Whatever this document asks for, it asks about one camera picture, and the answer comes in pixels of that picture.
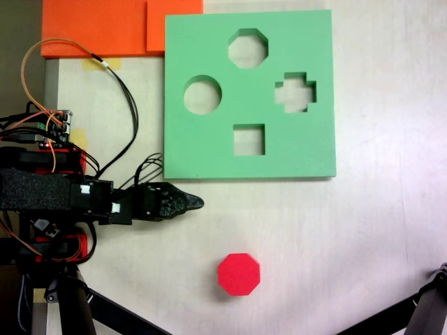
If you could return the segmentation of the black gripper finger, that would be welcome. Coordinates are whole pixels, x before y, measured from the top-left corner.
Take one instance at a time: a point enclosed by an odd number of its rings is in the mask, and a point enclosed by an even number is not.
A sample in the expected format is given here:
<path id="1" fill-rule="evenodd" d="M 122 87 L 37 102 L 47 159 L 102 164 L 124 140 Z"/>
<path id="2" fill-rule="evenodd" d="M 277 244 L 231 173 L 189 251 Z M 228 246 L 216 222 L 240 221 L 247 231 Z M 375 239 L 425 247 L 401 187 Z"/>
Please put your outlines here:
<path id="1" fill-rule="evenodd" d="M 165 183 L 163 185 L 163 219 L 172 219 L 203 207 L 204 200 L 202 198 L 185 193 L 172 184 Z"/>

